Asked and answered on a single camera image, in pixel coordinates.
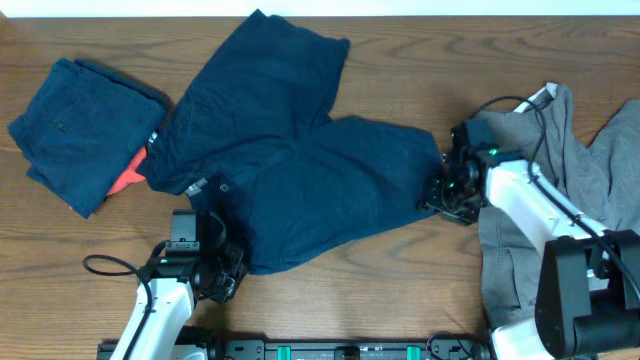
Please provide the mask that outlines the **grey shorts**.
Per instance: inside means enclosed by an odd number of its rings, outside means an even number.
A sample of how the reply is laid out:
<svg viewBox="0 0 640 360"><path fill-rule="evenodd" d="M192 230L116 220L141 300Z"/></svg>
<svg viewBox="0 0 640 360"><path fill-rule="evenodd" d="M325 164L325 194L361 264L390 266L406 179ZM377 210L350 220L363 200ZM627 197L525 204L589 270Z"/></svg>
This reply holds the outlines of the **grey shorts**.
<svg viewBox="0 0 640 360"><path fill-rule="evenodd" d="M558 192L542 193L550 205L613 231L639 229L639 102L626 101L590 145L572 131L573 94L548 83L511 112L482 111L501 147L518 149L537 166L533 174ZM510 217L495 207L479 212L483 256L481 290L491 327L525 320L535 312L541 252Z"/></svg>

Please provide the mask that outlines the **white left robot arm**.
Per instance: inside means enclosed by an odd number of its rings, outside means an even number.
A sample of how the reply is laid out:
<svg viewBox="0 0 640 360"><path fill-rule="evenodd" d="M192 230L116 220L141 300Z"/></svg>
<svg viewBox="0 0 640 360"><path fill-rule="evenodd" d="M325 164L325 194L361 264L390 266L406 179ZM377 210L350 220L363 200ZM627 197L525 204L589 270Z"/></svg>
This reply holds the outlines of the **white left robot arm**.
<svg viewBox="0 0 640 360"><path fill-rule="evenodd" d="M130 320L111 359L216 359L220 342L188 326L202 300L231 300L247 272L244 251L234 244L211 249L197 241L164 241L138 270L141 277Z"/></svg>

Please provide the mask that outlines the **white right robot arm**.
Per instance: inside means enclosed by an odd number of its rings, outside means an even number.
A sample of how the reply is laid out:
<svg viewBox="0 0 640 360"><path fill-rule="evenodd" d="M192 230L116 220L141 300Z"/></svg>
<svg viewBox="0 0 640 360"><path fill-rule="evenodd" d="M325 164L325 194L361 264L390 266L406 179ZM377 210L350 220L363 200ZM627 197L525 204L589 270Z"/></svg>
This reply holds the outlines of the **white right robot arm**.
<svg viewBox="0 0 640 360"><path fill-rule="evenodd" d="M568 359L639 345L639 236L589 218L516 151L462 148L421 203L470 225L505 213L542 258L531 318L491 334L498 359Z"/></svg>

